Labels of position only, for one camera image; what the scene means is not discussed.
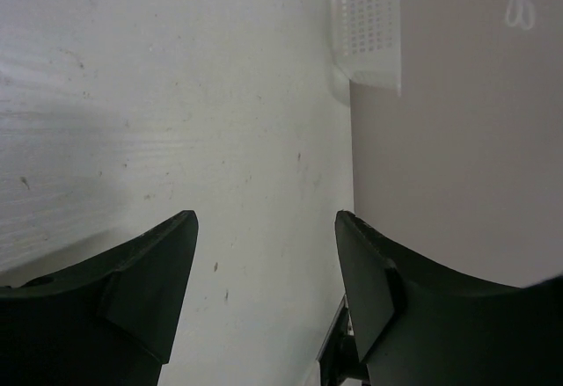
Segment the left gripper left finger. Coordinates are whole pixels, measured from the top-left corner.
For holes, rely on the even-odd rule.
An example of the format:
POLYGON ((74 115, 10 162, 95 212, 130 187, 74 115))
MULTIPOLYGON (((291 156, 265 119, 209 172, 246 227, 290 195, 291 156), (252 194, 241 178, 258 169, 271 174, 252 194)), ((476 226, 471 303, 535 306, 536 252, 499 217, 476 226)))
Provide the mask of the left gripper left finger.
POLYGON ((198 220, 1 289, 3 385, 156 385, 172 355, 198 220))

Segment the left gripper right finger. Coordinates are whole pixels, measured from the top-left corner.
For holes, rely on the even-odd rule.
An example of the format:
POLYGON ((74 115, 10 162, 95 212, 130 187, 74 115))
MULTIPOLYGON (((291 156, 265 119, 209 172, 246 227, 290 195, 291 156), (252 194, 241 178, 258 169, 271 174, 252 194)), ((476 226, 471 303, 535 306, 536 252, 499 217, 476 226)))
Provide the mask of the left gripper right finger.
POLYGON ((448 268, 340 211, 359 360, 374 385, 559 385, 562 279, 518 288, 448 268))

